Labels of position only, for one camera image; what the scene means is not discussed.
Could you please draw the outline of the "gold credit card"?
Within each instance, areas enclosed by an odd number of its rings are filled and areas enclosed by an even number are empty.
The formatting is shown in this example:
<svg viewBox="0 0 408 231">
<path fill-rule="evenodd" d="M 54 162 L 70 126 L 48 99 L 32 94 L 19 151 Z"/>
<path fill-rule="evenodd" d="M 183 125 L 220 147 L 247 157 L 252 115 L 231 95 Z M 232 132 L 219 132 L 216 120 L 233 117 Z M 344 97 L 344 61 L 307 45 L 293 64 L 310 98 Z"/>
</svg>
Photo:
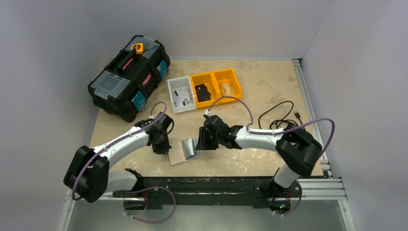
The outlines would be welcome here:
<svg viewBox="0 0 408 231">
<path fill-rule="evenodd" d="M 227 96 L 231 96 L 231 87 L 229 83 L 223 83 L 220 85 L 220 90 L 225 91 Z"/>
</svg>

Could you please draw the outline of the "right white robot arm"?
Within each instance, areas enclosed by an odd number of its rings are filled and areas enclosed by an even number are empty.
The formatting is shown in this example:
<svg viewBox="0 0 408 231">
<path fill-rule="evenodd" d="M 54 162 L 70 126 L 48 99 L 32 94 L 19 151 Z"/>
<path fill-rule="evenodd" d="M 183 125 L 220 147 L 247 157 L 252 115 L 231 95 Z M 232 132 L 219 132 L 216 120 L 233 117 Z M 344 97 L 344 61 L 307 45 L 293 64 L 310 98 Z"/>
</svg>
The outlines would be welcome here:
<svg viewBox="0 0 408 231">
<path fill-rule="evenodd" d="M 262 149 L 277 152 L 284 165 L 273 177 L 272 185 L 289 188 L 300 177 L 310 176 L 322 154 L 322 145 L 306 130 L 289 124 L 281 129 L 250 129 L 229 126 L 219 116 L 205 116 L 199 128 L 197 151 L 227 149 Z"/>
</svg>

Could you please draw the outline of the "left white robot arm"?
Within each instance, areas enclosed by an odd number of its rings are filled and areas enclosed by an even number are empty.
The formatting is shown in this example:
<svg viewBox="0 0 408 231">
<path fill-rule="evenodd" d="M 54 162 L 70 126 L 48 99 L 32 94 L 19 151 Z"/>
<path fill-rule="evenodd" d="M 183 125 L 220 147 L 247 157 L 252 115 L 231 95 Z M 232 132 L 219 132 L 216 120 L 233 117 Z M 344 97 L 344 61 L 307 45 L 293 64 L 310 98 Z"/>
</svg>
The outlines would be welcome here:
<svg viewBox="0 0 408 231">
<path fill-rule="evenodd" d="M 118 161 L 132 152 L 150 146 L 154 154 L 168 154 L 168 135 L 174 120 L 159 113 L 155 118 L 137 122 L 119 137 L 99 146 L 79 147 L 64 176 L 63 183 L 72 191 L 73 200 L 97 201 L 103 194 L 131 191 L 138 181 L 133 170 L 111 172 Z"/>
</svg>

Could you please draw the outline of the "black and white cards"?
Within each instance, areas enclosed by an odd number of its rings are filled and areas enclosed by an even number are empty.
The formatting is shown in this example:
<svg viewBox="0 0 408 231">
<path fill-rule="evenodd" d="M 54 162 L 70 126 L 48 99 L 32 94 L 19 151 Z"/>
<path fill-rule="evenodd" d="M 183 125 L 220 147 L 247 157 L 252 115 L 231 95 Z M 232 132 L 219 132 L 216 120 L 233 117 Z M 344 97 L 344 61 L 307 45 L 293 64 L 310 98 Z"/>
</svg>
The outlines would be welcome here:
<svg viewBox="0 0 408 231">
<path fill-rule="evenodd" d="M 184 107 L 187 106 L 190 102 L 182 102 L 181 98 L 179 97 L 179 91 L 178 90 L 174 90 L 173 91 L 173 95 L 174 95 L 174 104 L 176 107 Z"/>
</svg>

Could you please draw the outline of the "middle yellow plastic bin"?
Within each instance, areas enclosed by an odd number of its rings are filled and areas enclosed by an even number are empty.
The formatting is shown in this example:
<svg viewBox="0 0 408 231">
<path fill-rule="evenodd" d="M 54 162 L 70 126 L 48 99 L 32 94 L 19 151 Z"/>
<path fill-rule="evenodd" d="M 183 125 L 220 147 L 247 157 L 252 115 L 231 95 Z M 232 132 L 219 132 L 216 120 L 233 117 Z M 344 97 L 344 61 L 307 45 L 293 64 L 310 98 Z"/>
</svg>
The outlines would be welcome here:
<svg viewBox="0 0 408 231">
<path fill-rule="evenodd" d="M 198 109 L 209 107 L 220 98 L 220 89 L 213 72 L 191 75 L 190 80 Z"/>
</svg>

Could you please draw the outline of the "yellow plastic bin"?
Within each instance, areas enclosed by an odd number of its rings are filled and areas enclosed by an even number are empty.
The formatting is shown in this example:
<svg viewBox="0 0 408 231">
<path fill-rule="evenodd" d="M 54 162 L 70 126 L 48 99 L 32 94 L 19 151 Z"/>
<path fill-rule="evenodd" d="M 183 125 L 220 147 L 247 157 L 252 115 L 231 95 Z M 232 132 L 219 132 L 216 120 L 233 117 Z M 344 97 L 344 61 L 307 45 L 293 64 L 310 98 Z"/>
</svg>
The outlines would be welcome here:
<svg viewBox="0 0 408 231">
<path fill-rule="evenodd" d="M 191 75 L 190 80 L 198 109 L 209 107 L 220 98 L 220 89 L 213 72 Z"/>
<path fill-rule="evenodd" d="M 229 83 L 231 87 L 231 96 L 241 99 L 242 98 L 242 88 L 236 77 L 236 73 L 232 68 L 213 71 L 215 88 L 219 92 L 219 97 L 221 97 L 220 85 L 223 83 Z"/>
</svg>

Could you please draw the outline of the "white plastic bin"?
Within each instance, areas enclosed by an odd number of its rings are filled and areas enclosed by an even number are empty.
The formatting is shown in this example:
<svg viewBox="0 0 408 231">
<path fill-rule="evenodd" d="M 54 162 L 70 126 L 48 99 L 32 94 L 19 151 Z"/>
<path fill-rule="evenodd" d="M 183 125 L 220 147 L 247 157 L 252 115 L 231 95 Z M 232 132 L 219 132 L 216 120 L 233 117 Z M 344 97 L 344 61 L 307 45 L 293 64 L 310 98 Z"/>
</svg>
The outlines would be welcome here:
<svg viewBox="0 0 408 231">
<path fill-rule="evenodd" d="M 174 113 L 184 113 L 197 109 L 190 76 L 168 79 L 167 86 Z"/>
</svg>

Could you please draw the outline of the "right yellow plastic bin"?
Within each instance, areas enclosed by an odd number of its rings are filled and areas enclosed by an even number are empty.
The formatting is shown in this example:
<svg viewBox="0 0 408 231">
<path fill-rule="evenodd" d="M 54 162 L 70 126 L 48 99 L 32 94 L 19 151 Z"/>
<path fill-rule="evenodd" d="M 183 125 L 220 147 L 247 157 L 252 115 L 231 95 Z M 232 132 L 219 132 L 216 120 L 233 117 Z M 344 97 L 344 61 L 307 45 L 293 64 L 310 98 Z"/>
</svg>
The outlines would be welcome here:
<svg viewBox="0 0 408 231">
<path fill-rule="evenodd" d="M 242 88 L 236 77 L 236 73 L 232 68 L 213 71 L 215 88 L 219 92 L 219 97 L 221 97 L 220 85 L 223 83 L 229 83 L 231 87 L 231 96 L 241 99 L 242 98 Z"/>
</svg>

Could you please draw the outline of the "black plastic toolbox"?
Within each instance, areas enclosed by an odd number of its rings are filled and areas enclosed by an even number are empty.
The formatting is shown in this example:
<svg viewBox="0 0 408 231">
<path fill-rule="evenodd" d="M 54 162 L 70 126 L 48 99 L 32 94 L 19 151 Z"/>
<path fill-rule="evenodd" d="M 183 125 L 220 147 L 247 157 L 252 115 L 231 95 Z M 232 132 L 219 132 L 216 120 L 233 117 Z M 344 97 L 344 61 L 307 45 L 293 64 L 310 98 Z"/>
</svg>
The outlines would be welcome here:
<svg viewBox="0 0 408 231">
<path fill-rule="evenodd" d="M 143 54 L 130 49 L 134 43 L 144 44 Z M 169 73 L 169 66 L 161 42 L 135 35 L 88 84 L 88 92 L 95 106 L 130 123 Z"/>
</svg>

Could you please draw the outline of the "yellow tape measure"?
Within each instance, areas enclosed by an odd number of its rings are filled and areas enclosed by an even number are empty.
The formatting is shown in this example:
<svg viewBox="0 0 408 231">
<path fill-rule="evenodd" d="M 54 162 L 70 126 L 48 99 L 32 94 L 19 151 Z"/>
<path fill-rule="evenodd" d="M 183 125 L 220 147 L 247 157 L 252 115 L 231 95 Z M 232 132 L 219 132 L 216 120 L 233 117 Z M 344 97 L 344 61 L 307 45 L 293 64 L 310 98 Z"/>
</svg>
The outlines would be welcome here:
<svg viewBox="0 0 408 231">
<path fill-rule="evenodd" d="M 130 49 L 134 51 L 136 54 L 143 54 L 144 53 L 144 44 L 143 43 L 134 43 L 131 45 Z"/>
</svg>

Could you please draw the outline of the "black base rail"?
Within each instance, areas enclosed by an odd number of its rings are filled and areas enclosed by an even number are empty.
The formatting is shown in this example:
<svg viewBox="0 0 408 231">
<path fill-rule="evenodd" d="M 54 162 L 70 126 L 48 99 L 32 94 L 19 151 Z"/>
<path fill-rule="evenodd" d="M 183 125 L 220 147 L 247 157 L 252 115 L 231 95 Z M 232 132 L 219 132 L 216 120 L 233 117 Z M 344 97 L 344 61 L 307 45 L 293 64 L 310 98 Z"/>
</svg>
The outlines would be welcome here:
<svg viewBox="0 0 408 231">
<path fill-rule="evenodd" d="M 141 177 L 131 191 L 113 192 L 114 198 L 142 199 L 141 208 L 164 205 L 251 206 L 289 211 L 290 200 L 301 195 L 299 182 L 289 188 L 272 185 L 262 177 Z"/>
</svg>

